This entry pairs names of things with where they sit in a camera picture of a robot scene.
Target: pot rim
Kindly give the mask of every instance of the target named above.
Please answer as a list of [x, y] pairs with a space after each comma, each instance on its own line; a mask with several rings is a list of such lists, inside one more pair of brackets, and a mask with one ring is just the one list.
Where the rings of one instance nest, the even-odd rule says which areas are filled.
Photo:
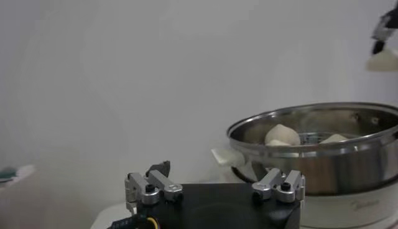
[[230, 140], [231, 146], [239, 146], [248, 150], [259, 151], [263, 154], [267, 153], [270, 157], [317, 157], [317, 156], [333, 156], [347, 154], [351, 152], [363, 151], [374, 146], [385, 145], [395, 141], [398, 138], [398, 125], [393, 126], [383, 131], [361, 136], [354, 139], [340, 141], [337, 143], [325, 143], [325, 144], [311, 144], [304, 146], [266, 146], [263, 144], [245, 143], [238, 141], [231, 137], [234, 130], [238, 127], [249, 123], [255, 119], [263, 118], [270, 115], [277, 115], [282, 113], [288, 113], [297, 109], [313, 108], [315, 110], [322, 108], [368, 108], [378, 111], [384, 111], [396, 115], [398, 117], [398, 108], [390, 105], [379, 104], [379, 103], [364, 103], [364, 102], [337, 102], [337, 103], [314, 103], [309, 105], [291, 106], [288, 108], [282, 108], [274, 111], [266, 111], [254, 116], [242, 119], [232, 124], [226, 135]]

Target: white wall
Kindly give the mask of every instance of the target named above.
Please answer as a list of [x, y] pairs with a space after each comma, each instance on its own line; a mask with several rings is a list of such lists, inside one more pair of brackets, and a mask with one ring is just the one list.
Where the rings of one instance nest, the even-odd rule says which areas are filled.
[[39, 169], [3, 196], [12, 210], [1, 210], [0, 227], [87, 228], [123, 201], [127, 172], [166, 159], [174, 180], [214, 177], [211, 147], [261, 111], [398, 105], [397, 74], [364, 70], [373, 27], [393, 5], [0, 2], [0, 164]]

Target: metal bracket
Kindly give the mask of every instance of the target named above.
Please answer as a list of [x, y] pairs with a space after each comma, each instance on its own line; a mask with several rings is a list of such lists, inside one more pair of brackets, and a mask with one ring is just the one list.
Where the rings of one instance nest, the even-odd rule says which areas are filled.
[[275, 193], [277, 200], [292, 203], [305, 196], [305, 177], [299, 171], [290, 171], [286, 177], [279, 169], [271, 169], [259, 182], [252, 184], [255, 201], [264, 201]]
[[283, 203], [292, 203], [295, 200], [304, 200], [305, 177], [300, 171], [292, 170], [285, 182], [275, 189], [276, 199]]
[[133, 212], [132, 203], [141, 201], [144, 205], [153, 205], [159, 202], [159, 189], [145, 180], [139, 173], [133, 172], [127, 175], [124, 181], [126, 188], [127, 209]]
[[148, 182], [164, 191], [164, 197], [171, 202], [178, 202], [183, 197], [182, 185], [175, 184], [157, 170], [149, 172]]
[[282, 172], [279, 169], [271, 169], [259, 182], [252, 184], [253, 197], [259, 200], [267, 200], [272, 196], [272, 188], [283, 182]]

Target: yellow wire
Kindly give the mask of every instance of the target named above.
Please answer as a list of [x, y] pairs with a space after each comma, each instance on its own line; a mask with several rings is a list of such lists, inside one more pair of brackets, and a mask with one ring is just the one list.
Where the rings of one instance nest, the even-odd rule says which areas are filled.
[[159, 227], [157, 226], [157, 222], [154, 218], [148, 217], [147, 220], [154, 224], [155, 229], [159, 229]]

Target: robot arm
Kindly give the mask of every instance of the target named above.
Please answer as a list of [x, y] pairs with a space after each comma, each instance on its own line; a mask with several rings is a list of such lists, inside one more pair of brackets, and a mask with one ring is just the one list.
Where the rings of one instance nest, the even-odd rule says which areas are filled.
[[398, 3], [395, 9], [381, 17], [373, 32], [375, 41], [372, 57], [368, 60], [366, 68], [372, 72], [398, 71], [398, 51], [385, 49], [387, 40], [398, 29]]
[[380, 23], [373, 32], [372, 38], [376, 40], [373, 47], [373, 55], [384, 50], [389, 37], [398, 29], [398, 3], [395, 9], [381, 17]]

